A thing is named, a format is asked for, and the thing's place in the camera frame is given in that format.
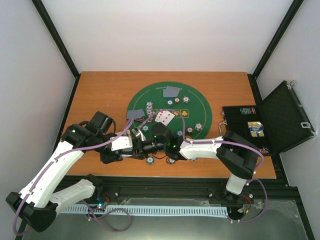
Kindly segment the blue backed card deck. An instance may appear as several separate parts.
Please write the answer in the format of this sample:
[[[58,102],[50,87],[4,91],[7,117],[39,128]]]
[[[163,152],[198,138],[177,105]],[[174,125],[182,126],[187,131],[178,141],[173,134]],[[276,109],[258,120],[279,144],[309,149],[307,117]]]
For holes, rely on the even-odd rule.
[[[136,156],[135,155],[131,155],[131,154],[121,154],[120,158],[121,158],[121,160],[124,160],[124,159],[127,159],[127,158],[136,159]]]

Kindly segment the spread row of chips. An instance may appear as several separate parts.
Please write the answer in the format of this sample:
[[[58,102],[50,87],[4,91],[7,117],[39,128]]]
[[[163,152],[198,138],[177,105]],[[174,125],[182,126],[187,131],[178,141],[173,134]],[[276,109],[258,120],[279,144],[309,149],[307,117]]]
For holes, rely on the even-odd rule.
[[[154,110],[153,110],[153,103],[151,101],[148,101],[146,103],[145,111],[148,116],[147,122],[151,123],[155,118],[155,114],[154,114]]]

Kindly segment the orange black chip stack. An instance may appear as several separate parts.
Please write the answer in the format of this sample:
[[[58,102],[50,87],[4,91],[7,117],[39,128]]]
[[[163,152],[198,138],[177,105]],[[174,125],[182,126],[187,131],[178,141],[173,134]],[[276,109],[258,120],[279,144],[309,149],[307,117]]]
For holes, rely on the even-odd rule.
[[[166,163],[169,164],[169,165],[172,165],[172,164],[175,164],[176,161],[175,161],[174,159],[168,157],[168,158],[166,159]]]

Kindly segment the green blue chip stack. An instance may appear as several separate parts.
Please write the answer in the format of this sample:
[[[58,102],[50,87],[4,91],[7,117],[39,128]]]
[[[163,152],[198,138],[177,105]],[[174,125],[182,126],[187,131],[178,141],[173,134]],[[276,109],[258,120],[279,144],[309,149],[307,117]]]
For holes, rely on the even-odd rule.
[[[152,164],[154,164],[154,162],[155,162],[155,159],[153,157],[149,156],[146,158],[146,163],[148,165],[152,165]]]

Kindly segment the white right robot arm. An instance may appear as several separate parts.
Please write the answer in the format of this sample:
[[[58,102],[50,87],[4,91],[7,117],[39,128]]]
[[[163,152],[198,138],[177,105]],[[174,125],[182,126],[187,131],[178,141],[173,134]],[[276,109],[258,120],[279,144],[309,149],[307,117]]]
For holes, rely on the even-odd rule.
[[[198,158],[218,159],[229,170],[224,194],[239,196],[264,161],[260,150],[238,134],[228,131],[224,136],[212,139],[191,139],[183,135],[174,136],[162,123],[151,128],[152,138],[146,139],[142,127],[131,130],[137,156],[146,158],[157,152],[164,152],[170,161],[186,161]]]

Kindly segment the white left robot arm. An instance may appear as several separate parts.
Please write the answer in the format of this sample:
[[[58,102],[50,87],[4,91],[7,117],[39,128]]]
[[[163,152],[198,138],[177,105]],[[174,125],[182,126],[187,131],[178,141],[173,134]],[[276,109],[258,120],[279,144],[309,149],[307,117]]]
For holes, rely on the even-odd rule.
[[[98,111],[90,121],[70,125],[61,137],[55,151],[34,179],[20,192],[10,192],[5,201],[14,211],[12,230],[16,236],[17,220],[21,218],[36,232],[43,232],[57,215],[73,204],[86,199],[105,200],[105,187],[101,180],[89,174],[76,184],[55,192],[56,187],[69,169],[89,151],[107,156],[113,150],[112,144],[127,133],[133,123],[127,122],[124,130],[107,133],[115,121]]]

